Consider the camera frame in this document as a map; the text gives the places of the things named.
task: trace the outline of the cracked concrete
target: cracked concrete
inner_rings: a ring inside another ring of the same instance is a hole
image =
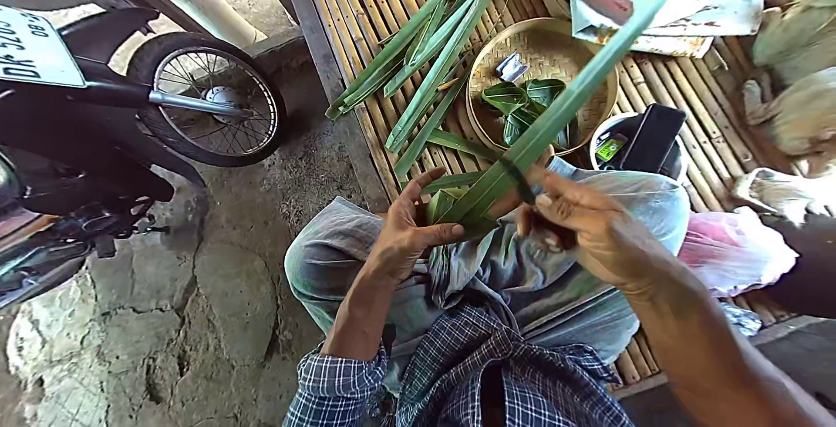
[[[323,338],[289,291],[284,252],[336,195],[364,202],[304,41],[260,60],[285,97],[285,143],[258,165],[199,166],[206,191],[163,172],[175,198],[153,213],[171,233],[122,241],[20,306],[12,377],[0,373],[21,384],[8,410],[19,425],[282,422],[296,364]]]

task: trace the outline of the wheel hub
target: wheel hub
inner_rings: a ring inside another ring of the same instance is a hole
[[[244,105],[244,97],[238,93],[233,87],[215,86],[203,92],[201,97],[215,104],[223,104],[230,107],[241,108]],[[243,118],[229,117],[226,115],[212,115],[215,120],[223,123],[237,124],[243,121]]]

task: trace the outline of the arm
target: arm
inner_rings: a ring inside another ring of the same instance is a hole
[[[836,425],[809,394],[739,336],[687,266],[609,197],[541,173],[537,209],[578,235],[578,261],[617,286],[653,343],[683,406],[710,425]],[[518,213],[532,232],[532,209]]]
[[[464,236],[461,225],[416,224],[415,202],[421,197],[421,189],[443,174],[444,168],[425,172],[413,179],[392,203],[369,259],[337,310],[322,354],[354,360],[374,358],[381,345],[394,289],[409,276],[426,248]]]
[[[461,225],[415,224],[421,189],[443,174],[444,168],[435,168],[415,178],[389,208],[325,342],[299,363],[299,389],[284,425],[356,425],[366,400],[380,388],[386,371],[381,336],[395,288],[427,247],[464,236]]]

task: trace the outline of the plastic bag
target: plastic bag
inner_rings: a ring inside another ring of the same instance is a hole
[[[726,321],[744,336],[751,337],[758,333],[763,326],[761,317],[754,311],[732,305],[731,303],[720,302],[720,308],[726,315]]]
[[[799,255],[751,208],[691,214],[678,257],[713,296],[736,296],[775,283]]]

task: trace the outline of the motorcycle wheel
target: motorcycle wheel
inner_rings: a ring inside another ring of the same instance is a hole
[[[223,40],[175,32],[143,43],[131,57],[129,79],[153,89],[207,101],[234,102],[256,112],[230,119],[206,112],[149,105],[140,120],[167,147],[208,165],[254,165],[281,143],[281,94],[256,60]]]

